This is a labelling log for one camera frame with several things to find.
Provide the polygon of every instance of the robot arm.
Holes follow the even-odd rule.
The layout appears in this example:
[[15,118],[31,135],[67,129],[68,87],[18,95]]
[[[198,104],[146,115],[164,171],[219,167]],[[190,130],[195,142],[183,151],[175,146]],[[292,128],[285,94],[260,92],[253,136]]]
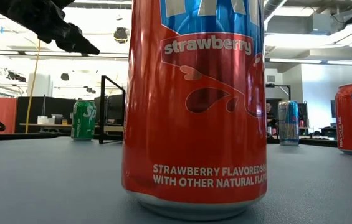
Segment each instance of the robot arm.
[[46,43],[55,40],[66,52],[99,54],[74,24],[64,21],[63,8],[74,0],[0,0],[0,14],[37,34]]

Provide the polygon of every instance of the gray table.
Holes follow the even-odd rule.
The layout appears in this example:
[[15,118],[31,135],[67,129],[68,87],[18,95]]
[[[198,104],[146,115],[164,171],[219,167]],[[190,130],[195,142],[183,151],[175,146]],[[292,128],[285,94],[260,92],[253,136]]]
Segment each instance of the gray table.
[[[120,165],[120,143],[0,141],[0,223],[185,223],[139,206],[120,185]],[[216,223],[352,224],[352,156],[270,145],[268,169],[264,199]]]

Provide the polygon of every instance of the person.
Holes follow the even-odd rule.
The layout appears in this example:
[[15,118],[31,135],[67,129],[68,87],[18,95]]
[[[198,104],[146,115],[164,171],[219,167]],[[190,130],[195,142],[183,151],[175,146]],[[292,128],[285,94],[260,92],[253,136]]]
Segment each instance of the person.
[[267,127],[272,127],[273,120],[275,119],[274,114],[271,112],[271,104],[265,104],[265,110],[267,114]]

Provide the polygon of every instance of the blue energy drink can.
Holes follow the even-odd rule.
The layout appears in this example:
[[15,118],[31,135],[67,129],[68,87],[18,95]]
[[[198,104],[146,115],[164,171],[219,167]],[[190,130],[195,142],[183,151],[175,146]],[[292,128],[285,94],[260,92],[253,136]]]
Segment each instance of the blue energy drink can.
[[299,113],[296,101],[281,101],[278,104],[278,129],[282,146],[299,145]]

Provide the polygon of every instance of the green soda can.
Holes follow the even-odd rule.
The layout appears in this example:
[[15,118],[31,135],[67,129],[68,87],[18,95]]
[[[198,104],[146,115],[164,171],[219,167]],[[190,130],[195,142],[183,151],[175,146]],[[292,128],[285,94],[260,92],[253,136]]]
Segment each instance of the green soda can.
[[91,141],[94,137],[97,107],[88,100],[78,100],[74,105],[74,118],[70,137],[74,141]]

